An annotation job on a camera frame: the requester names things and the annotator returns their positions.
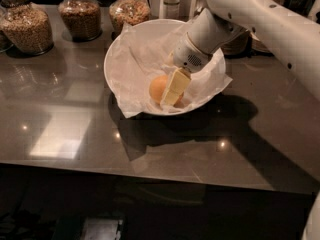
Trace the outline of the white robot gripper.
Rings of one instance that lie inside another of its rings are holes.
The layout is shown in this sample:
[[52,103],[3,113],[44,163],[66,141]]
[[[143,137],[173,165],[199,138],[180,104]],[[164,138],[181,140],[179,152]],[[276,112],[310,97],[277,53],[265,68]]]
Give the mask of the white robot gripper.
[[170,53],[165,60],[166,65],[181,68],[169,74],[160,104],[174,106],[191,82],[190,73],[201,71],[210,62],[212,56],[212,49],[198,47],[189,34],[184,34],[173,49],[173,53]]

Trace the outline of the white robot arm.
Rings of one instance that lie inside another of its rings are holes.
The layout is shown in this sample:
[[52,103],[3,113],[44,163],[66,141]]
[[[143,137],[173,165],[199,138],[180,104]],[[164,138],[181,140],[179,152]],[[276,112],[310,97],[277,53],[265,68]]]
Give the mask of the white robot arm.
[[[319,32],[317,23],[272,0],[206,0],[207,7],[177,44],[169,61],[194,73],[202,70],[208,57],[236,33],[248,29],[258,36],[295,78],[320,98]],[[252,105],[234,96],[218,96],[238,115],[224,126],[229,140],[265,179],[278,187],[318,186],[319,181],[285,157],[249,126],[244,114]]]

